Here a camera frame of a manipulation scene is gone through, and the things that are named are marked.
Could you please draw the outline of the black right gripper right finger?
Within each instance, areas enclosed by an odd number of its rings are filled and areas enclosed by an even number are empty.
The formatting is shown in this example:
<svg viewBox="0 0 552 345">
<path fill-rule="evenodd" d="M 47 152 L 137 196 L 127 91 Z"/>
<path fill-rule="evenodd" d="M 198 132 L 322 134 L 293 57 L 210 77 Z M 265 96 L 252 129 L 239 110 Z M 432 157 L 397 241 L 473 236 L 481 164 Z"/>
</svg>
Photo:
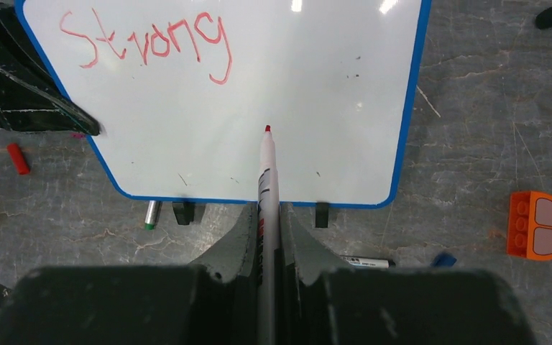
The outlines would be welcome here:
<svg viewBox="0 0 552 345">
<path fill-rule="evenodd" d="M 485 270 L 356 268 L 282 204 L 283 344 L 534 344 L 512 288 Z"/>
</svg>

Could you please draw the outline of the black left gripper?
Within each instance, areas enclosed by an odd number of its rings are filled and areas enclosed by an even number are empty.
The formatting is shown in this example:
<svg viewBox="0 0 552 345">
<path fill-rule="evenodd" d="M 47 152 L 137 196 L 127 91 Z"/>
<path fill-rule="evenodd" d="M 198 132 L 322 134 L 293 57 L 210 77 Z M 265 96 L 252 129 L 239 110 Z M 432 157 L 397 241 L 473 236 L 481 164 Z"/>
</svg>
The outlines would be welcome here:
<svg viewBox="0 0 552 345">
<path fill-rule="evenodd" d="M 100 133 L 99 123 L 64 97 L 11 4 L 0 2 L 0 129 Z"/>
</svg>

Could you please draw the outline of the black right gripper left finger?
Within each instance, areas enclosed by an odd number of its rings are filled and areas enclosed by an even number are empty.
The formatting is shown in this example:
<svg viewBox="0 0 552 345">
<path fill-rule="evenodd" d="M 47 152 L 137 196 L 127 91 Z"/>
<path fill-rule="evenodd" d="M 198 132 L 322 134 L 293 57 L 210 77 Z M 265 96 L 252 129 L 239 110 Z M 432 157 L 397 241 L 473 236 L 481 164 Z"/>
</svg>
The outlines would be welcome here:
<svg viewBox="0 0 552 345">
<path fill-rule="evenodd" d="M 41 267 L 0 303 L 0 344 L 255 344 L 257 207 L 185 265 Z"/>
</svg>

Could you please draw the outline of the blue framed whiteboard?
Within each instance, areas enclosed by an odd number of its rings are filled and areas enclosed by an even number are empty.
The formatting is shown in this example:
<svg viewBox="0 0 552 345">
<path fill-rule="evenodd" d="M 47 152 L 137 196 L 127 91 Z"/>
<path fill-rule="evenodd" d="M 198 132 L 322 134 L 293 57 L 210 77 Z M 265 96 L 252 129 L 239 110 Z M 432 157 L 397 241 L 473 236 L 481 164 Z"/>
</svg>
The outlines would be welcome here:
<svg viewBox="0 0 552 345">
<path fill-rule="evenodd" d="M 246 203 L 275 141 L 280 199 L 396 196 L 429 1 L 16 1 L 59 91 L 137 200 Z"/>
</svg>

